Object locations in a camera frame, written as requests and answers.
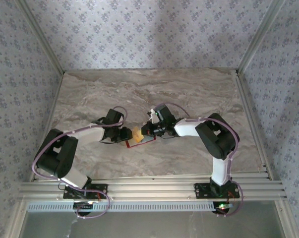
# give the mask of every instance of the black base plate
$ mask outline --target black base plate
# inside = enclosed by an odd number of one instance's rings
[[[232,198],[232,196],[229,195],[228,192],[230,192],[234,198],[239,198],[239,188],[235,183],[231,183],[225,192],[223,192],[221,195],[217,195],[211,191],[210,183],[195,183],[194,184],[194,190],[195,190],[195,197],[197,199],[202,198]]]
[[[92,183],[89,185],[89,188],[87,189],[93,189],[93,190],[100,190],[103,193],[107,194],[108,192],[108,185],[105,183]],[[100,199],[106,199],[106,197],[102,194],[99,193]],[[86,199],[93,199],[93,200],[97,200],[99,199],[98,197],[98,193],[96,192],[79,192],[76,191],[68,186],[65,187],[64,189],[64,193],[63,193],[63,198],[64,199],[82,199],[82,198],[86,198]]]

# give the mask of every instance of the yellow object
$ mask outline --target yellow object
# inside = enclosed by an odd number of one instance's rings
[[[136,126],[134,127],[133,131],[133,139],[136,141],[136,143],[139,143],[144,139],[144,136],[141,134],[141,130]]]

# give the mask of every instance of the white cable tray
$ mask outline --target white cable tray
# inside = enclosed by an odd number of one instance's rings
[[[93,203],[86,212],[101,212],[107,203]],[[73,202],[30,202],[28,212],[73,212]],[[108,212],[188,212],[215,211],[213,202],[111,202]]]

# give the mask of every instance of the patterned wall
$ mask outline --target patterned wall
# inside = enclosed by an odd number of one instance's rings
[[[286,0],[245,76],[271,166],[299,227],[299,0]]]
[[[13,0],[0,0],[0,237],[29,179],[60,77]]]
[[[65,70],[237,67],[270,0],[27,0]]]

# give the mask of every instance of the marble surface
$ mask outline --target marble surface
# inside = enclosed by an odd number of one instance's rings
[[[261,161],[230,69],[93,70],[64,75],[53,127],[80,128],[116,105],[128,110],[127,127],[148,121],[147,112],[161,102],[177,103],[192,118],[219,113],[239,134],[233,171],[258,171]],[[184,113],[174,106],[177,118]],[[212,172],[212,157],[197,137],[154,142],[135,148],[125,143],[91,143],[77,148],[74,166],[96,178],[180,175]]]

